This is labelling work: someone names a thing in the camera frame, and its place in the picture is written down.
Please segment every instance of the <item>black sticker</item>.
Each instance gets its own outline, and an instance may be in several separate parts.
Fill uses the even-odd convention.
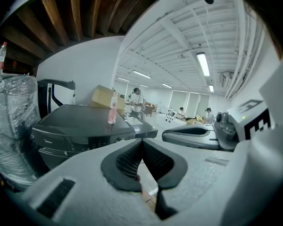
[[[255,132],[260,130],[262,131],[264,129],[264,125],[267,124],[267,127],[270,128],[270,117],[269,117],[269,111],[266,109],[263,113],[261,113],[258,117],[253,119],[250,123],[244,126],[244,131],[245,131],[245,139],[250,140],[250,131],[254,127]]]
[[[242,114],[246,111],[251,110],[252,108],[256,107],[257,105],[261,104],[262,100],[249,100],[248,102],[242,104],[237,108],[237,113]]]

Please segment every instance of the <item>pink bottle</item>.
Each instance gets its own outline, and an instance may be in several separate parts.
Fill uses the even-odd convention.
[[[111,98],[109,118],[108,118],[109,124],[114,124],[117,119],[117,96],[118,96],[118,93],[114,92],[113,97]]]

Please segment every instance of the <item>air conditioner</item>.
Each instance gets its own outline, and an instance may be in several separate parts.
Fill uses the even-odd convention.
[[[221,75],[221,86],[222,86],[222,88],[227,89],[230,86],[233,74],[234,73],[231,73],[231,72],[224,72]]]

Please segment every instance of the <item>logo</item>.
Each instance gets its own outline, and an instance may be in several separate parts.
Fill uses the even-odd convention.
[[[245,139],[250,140],[256,133],[271,127],[269,111],[266,109],[262,114],[244,126]]]
[[[46,140],[46,139],[44,139],[44,142],[45,142],[45,143],[50,143],[50,144],[52,144],[51,141],[48,141],[48,140]]]
[[[257,105],[261,104],[263,101],[262,100],[249,100],[248,102],[242,104],[237,108],[238,114],[245,113],[252,108],[256,107]]]

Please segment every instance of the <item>wooden ceiling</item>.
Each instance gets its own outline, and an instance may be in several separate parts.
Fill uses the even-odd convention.
[[[8,43],[4,72],[32,72],[41,61],[75,44],[125,35],[155,1],[30,1],[0,27],[0,47]]]

